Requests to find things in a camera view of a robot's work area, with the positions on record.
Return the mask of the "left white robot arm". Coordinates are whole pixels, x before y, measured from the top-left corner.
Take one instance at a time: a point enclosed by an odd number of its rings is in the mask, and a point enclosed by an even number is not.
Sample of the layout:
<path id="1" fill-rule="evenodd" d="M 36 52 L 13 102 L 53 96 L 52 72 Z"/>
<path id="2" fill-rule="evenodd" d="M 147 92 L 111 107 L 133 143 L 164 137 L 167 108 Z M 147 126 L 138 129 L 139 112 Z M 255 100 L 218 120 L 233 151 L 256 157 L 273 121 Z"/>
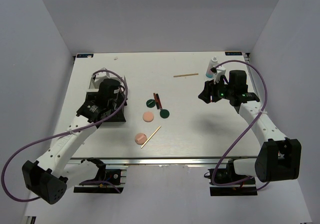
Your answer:
<path id="1" fill-rule="evenodd" d="M 85 140 L 101 125 L 101 120 L 125 105 L 124 86 L 114 78 L 100 82 L 98 91 L 89 94 L 69 126 L 68 134 L 60 137 L 36 161 L 26 161 L 22 174 L 26 187 L 48 204 L 57 203 L 66 190 L 81 183 L 106 184 L 111 176 L 106 165 L 97 158 L 87 158 L 80 164 L 67 163 Z"/>

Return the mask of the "brown black makeup pencil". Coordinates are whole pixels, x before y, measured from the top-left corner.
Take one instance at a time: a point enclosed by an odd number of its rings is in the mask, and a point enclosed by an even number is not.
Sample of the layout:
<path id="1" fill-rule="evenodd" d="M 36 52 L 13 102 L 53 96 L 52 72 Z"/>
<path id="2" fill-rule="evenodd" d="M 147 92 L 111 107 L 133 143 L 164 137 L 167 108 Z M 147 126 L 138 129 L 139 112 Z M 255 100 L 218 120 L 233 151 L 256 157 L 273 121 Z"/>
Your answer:
<path id="1" fill-rule="evenodd" d="M 155 95 L 156 95 L 156 98 L 157 98 L 157 101 L 158 101 L 157 103 L 159 105 L 159 109 L 162 110 L 163 107 L 162 107 L 162 104 L 161 104 L 161 100 L 160 100 L 159 94 L 156 93 Z"/>

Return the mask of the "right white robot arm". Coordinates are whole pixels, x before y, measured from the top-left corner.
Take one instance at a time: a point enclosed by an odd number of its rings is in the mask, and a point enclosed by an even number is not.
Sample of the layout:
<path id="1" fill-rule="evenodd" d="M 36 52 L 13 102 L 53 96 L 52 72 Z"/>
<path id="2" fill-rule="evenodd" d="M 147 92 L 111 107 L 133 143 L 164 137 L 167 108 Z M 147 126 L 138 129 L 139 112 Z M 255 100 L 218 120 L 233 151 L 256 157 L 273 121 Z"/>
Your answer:
<path id="1" fill-rule="evenodd" d="M 297 179 L 302 146 L 297 139 L 282 133 L 263 112 L 258 96 L 248 91 L 246 72 L 232 70 L 229 77 L 219 78 L 218 82 L 206 81 L 198 98 L 207 104 L 228 100 L 261 146 L 255 158 L 230 159 L 225 169 L 226 179 L 233 184 L 243 177 L 257 177 L 263 183 Z"/>

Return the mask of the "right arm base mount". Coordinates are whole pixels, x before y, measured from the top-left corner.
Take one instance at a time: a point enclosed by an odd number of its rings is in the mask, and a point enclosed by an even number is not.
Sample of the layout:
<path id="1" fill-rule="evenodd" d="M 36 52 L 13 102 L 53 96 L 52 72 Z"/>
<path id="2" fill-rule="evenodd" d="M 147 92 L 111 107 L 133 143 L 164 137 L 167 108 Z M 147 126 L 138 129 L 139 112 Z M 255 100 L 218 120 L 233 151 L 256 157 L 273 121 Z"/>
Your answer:
<path id="1" fill-rule="evenodd" d="M 208 169 L 204 174 L 204 178 L 209 180 L 209 192 L 211 197 L 240 197 L 240 196 L 257 196 L 258 191 L 254 178 L 243 181 L 245 175 L 235 173 L 233 161 L 229 159 L 224 165 L 219 166 L 214 177 L 215 184 L 212 182 L 212 177 L 215 168 Z"/>

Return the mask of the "red black makeup pencil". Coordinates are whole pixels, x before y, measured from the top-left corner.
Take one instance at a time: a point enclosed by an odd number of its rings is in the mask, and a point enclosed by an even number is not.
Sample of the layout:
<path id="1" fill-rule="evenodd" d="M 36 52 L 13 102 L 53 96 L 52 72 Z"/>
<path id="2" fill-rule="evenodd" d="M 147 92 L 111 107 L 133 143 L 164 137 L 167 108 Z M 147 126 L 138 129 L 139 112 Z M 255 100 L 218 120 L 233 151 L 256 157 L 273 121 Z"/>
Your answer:
<path id="1" fill-rule="evenodd" d="M 155 105 L 156 105 L 156 108 L 159 110 L 159 103 L 158 103 L 158 100 L 157 100 L 157 96 L 156 96 L 156 93 L 153 93 L 153 97 L 154 97 L 154 100 L 155 100 Z"/>

